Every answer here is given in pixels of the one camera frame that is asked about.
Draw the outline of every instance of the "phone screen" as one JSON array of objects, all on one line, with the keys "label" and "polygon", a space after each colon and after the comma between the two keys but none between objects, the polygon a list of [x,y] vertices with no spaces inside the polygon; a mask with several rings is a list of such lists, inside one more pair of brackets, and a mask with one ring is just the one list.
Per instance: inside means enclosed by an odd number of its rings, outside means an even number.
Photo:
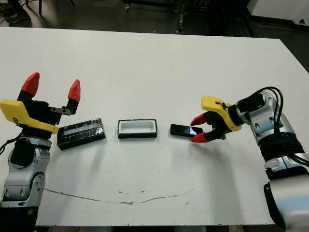
[{"label": "phone screen", "polygon": [[197,134],[203,132],[202,128],[199,127],[188,127],[182,125],[171,124],[170,126],[170,134],[186,136],[186,137],[194,137]]}]

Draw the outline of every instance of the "cart wheel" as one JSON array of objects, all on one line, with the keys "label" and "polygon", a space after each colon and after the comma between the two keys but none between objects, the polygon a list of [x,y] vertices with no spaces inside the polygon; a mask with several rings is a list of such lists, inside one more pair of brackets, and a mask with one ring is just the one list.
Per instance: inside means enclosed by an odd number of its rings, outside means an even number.
[{"label": "cart wheel", "polygon": [[125,4],[125,11],[128,11],[128,10],[129,10],[129,7],[130,7],[130,4],[129,4],[129,3],[126,3],[126,4]]},{"label": "cart wheel", "polygon": [[182,35],[183,34],[183,29],[182,28],[178,28],[176,30],[176,33],[179,34],[179,35]]}]

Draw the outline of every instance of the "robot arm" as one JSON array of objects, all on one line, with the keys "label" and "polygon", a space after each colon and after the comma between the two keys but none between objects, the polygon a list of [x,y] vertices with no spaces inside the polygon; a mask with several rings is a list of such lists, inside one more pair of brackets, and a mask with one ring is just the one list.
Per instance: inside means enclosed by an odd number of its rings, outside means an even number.
[{"label": "robot arm", "polygon": [[47,102],[34,101],[40,75],[36,72],[24,83],[17,101],[2,100],[0,108],[7,120],[23,128],[9,154],[9,174],[0,200],[0,225],[8,232],[33,232],[45,185],[45,170],[49,163],[49,141],[58,133],[62,115],[75,114],[80,100],[80,84],[76,80],[62,108]]},{"label": "robot arm", "polygon": [[249,125],[265,160],[269,182],[264,193],[271,218],[286,231],[308,231],[309,155],[282,114],[282,107],[283,96],[275,87],[263,88],[235,105],[203,96],[202,108],[208,111],[191,125],[207,122],[212,131],[198,134],[191,141],[225,139],[225,134],[240,130],[242,124]]}]

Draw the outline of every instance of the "crack on table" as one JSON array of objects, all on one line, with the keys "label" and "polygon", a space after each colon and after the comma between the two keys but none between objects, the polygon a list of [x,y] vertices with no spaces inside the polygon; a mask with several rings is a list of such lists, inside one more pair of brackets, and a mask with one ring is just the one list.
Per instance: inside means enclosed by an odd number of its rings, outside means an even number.
[{"label": "crack on table", "polygon": [[54,191],[54,190],[50,190],[50,189],[47,189],[45,188],[46,191],[48,192],[52,192],[52,193],[57,193],[57,194],[60,194],[60,195],[63,195],[63,196],[69,196],[69,197],[76,197],[76,198],[79,198],[79,199],[84,199],[84,200],[90,200],[90,201],[95,201],[95,202],[104,202],[104,203],[113,203],[113,204],[128,204],[128,205],[134,205],[136,203],[146,203],[146,202],[150,202],[150,201],[154,201],[154,200],[158,200],[158,199],[164,199],[164,198],[169,198],[169,197],[179,197],[179,196],[183,196],[193,190],[195,190],[197,187],[195,188],[192,188],[190,190],[188,190],[187,192],[181,194],[181,195],[169,195],[169,196],[164,196],[164,197],[154,197],[154,198],[151,198],[151,199],[148,199],[148,200],[145,200],[143,202],[110,202],[110,201],[102,201],[102,200],[98,200],[98,199],[93,199],[93,198],[88,198],[88,197],[81,197],[81,196],[77,196],[77,195],[72,195],[72,194],[67,194],[67,193],[63,193],[63,192],[57,192],[57,191]]},{"label": "crack on table", "polygon": [[100,202],[100,200],[93,199],[93,198],[81,197],[81,196],[76,196],[76,195],[66,194],[66,193],[63,193],[63,192],[53,191],[53,190],[50,190],[50,189],[47,189],[47,188],[45,188],[45,190],[46,190],[46,191],[49,191],[49,192],[57,193],[57,194],[60,194],[60,195],[64,195],[64,196],[76,197],[76,198],[80,198],[80,199],[85,199],[85,200],[90,200],[90,201]]}]

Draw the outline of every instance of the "black box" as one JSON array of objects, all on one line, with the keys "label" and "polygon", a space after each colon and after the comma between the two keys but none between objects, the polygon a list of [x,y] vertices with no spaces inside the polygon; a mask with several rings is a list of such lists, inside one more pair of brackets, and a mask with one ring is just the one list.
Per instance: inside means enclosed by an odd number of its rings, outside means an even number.
[{"label": "black box", "polygon": [[61,150],[105,139],[101,118],[59,128],[57,145]]},{"label": "black box", "polygon": [[155,119],[129,119],[118,121],[118,138],[156,138],[158,134]]}]

